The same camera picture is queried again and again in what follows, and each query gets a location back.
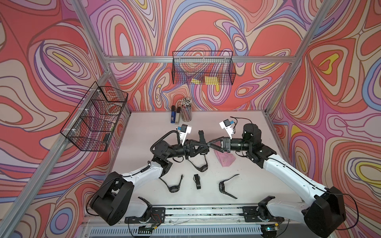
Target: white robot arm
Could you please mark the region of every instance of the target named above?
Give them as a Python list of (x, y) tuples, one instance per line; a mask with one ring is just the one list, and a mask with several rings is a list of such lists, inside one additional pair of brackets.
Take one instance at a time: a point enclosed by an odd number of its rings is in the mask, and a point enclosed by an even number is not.
[[(150, 204), (146, 200), (143, 198), (140, 198), (141, 201), (131, 200), (133, 190), (166, 174), (172, 166), (168, 158), (194, 157), (200, 153), (206, 154), (209, 148), (213, 148), (220, 152), (246, 151), (247, 158), (277, 176), (304, 201), (303, 203), (280, 201), (268, 196), (258, 203), (257, 215), (261, 219), (284, 217), (295, 220), (306, 224), (321, 237), (328, 237), (345, 221), (344, 200), (340, 190), (335, 187), (328, 189), (290, 166), (274, 150), (262, 144), (261, 131), (255, 124), (245, 124), (240, 139), (220, 137), (208, 143), (205, 142), (203, 131), (199, 131), (200, 141), (185, 140), (188, 134), (187, 128), (189, 127), (186, 125), (180, 128), (182, 136), (174, 130), (155, 142), (150, 149), (154, 158), (147, 166), (122, 175), (116, 172), (109, 174), (91, 199), (90, 207), (109, 225), (117, 223), (125, 214), (127, 217), (144, 217), (148, 212), (150, 215), (148, 211)], [(177, 134), (177, 145), (169, 145), (163, 140), (171, 133)]]

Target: yellow object in basket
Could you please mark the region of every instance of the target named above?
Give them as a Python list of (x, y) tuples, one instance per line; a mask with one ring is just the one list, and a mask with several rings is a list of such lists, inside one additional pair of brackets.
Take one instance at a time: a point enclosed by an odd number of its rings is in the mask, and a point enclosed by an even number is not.
[(194, 78), (192, 78), (192, 80), (190, 82), (195, 83), (195, 84), (200, 84), (200, 81), (197, 79), (194, 79)]
[(218, 85), (218, 77), (208, 77), (205, 76), (206, 85)]

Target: patterned wall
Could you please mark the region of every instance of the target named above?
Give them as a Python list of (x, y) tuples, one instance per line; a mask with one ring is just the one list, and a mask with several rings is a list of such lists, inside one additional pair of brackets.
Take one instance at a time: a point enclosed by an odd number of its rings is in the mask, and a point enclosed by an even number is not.
[[(102, 72), (67, 0), (0, 1), (0, 219)], [(108, 152), (67, 147), (13, 237), (73, 237), (124, 123)]]
[[(292, 56), (320, 1), (96, 0), (85, 6), (107, 55), (230, 49), (237, 56)], [(184, 96), (196, 110), (255, 110), (266, 107), (287, 64), (237, 63), (233, 86), (173, 85), (171, 67), (111, 65), (132, 110), (170, 110)]]
[(112, 67), (121, 88), (129, 93), (131, 110), (171, 110), (190, 97), (193, 110), (261, 110), (270, 100), (288, 64), (245, 63), (233, 85), (174, 85), (172, 64), (115, 63)]
[(339, 237), (381, 237), (380, 39), (380, 1), (337, 1), (271, 114), (293, 166), (356, 199)]

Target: wire basket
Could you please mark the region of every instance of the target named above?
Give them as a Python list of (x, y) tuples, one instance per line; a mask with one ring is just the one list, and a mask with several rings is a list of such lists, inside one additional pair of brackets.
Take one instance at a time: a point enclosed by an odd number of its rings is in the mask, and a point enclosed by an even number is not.
[(120, 89), (98, 86), (69, 132), (61, 133), (81, 151), (107, 151), (127, 98)]
[(173, 51), (173, 84), (233, 85), (232, 51)]

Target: pink cloth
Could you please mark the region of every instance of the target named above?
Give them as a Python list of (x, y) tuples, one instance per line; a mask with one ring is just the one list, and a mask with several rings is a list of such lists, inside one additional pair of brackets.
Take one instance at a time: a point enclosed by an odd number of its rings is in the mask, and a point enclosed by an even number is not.
[(229, 167), (235, 161), (235, 157), (231, 153), (221, 153), (217, 150), (214, 151), (222, 167)]

